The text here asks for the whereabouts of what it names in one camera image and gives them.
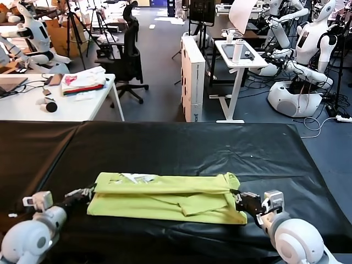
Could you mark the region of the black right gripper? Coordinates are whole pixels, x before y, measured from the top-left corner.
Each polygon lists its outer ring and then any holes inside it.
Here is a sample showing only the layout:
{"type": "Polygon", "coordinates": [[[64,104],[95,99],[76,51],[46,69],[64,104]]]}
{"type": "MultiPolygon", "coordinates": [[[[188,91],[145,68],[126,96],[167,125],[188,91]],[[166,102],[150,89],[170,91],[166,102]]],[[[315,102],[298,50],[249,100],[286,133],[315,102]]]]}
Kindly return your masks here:
{"type": "Polygon", "coordinates": [[[234,195],[235,208],[237,211],[243,211],[244,207],[245,211],[254,218],[266,212],[265,207],[262,205],[260,195],[253,192],[241,192],[235,189],[230,189],[230,192],[234,195]]]}

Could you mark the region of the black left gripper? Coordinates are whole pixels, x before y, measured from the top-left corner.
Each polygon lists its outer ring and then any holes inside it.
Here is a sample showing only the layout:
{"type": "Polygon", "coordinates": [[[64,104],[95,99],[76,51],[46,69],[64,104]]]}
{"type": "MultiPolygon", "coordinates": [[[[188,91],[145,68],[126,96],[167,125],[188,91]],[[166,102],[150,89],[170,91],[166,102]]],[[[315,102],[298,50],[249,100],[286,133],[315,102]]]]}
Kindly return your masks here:
{"type": "Polygon", "coordinates": [[[90,199],[94,196],[94,189],[95,185],[75,189],[67,193],[67,197],[65,197],[63,201],[55,203],[53,207],[60,208],[66,216],[69,216],[77,205],[87,204],[90,201],[90,199]]]}

